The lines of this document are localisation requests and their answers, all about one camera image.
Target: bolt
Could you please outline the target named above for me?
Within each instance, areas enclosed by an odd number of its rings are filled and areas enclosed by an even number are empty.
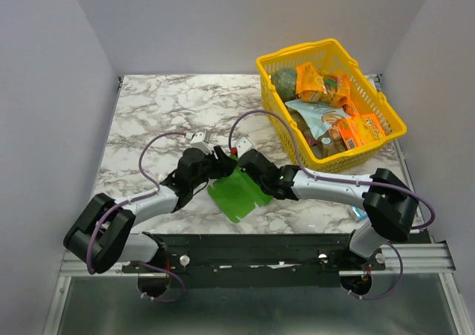
[[[183,255],[180,257],[180,264],[184,267],[188,266],[190,263],[190,258],[187,255]]]
[[[378,262],[379,264],[383,264],[386,262],[386,257],[384,257],[382,253],[377,253],[375,256],[375,259],[376,259],[376,262]]]

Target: white wall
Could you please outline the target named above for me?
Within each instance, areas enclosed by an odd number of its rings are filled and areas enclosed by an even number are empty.
[[[79,0],[120,73],[249,73],[260,55],[333,37],[382,72],[424,0]]]
[[[407,123],[402,148],[417,192],[433,202],[430,231],[447,239],[475,321],[475,0],[427,0],[384,72]]]
[[[0,0],[0,332],[41,334],[117,76],[77,0]]]

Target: gray floor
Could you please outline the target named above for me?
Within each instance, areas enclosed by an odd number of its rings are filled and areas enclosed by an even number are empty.
[[[379,276],[371,293],[387,289]],[[437,275],[406,275],[400,288],[363,302],[341,288],[190,290],[160,305],[139,298],[136,279],[73,279],[60,334],[456,334]]]

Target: white marble surface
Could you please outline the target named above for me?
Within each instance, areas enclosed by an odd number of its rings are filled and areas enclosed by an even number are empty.
[[[229,129],[242,113],[261,107],[258,75],[162,75],[126,76],[105,147],[95,193],[111,197],[132,195],[152,185],[137,167],[146,143],[164,131],[212,132],[212,144],[227,151]],[[278,166],[289,164],[277,134],[267,117],[252,115],[241,121],[234,140],[248,137]],[[186,148],[184,138],[158,140],[144,158],[154,177],[166,175]],[[384,167],[404,180],[393,144],[364,165],[345,174],[371,174]],[[351,232],[358,225],[347,206],[326,201],[278,201],[256,207],[240,223],[232,223],[202,191],[182,210],[158,215],[136,227],[161,233],[300,233]]]

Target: yellow basket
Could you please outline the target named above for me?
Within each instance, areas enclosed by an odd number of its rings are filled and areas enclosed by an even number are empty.
[[[270,82],[270,75],[279,68],[292,68],[305,62],[312,62],[315,67],[326,71],[344,71],[350,78],[351,98],[358,111],[361,114],[376,114],[382,128],[386,132],[386,137],[366,146],[338,153],[331,157],[324,159],[315,158],[304,136],[297,128],[297,123],[290,117],[284,103],[275,91],[274,85]],[[403,136],[407,131],[406,125],[391,108],[390,104],[387,103],[386,96],[375,90],[359,70],[357,61],[348,54],[336,39],[325,39],[320,42],[294,45],[277,53],[259,57],[256,65],[261,75],[262,106],[266,110],[275,112],[287,121],[297,139],[301,159],[304,165],[310,169],[337,173],[357,166],[369,160],[385,144]],[[295,150],[287,130],[275,117],[269,116],[269,118],[290,159],[296,164]]]

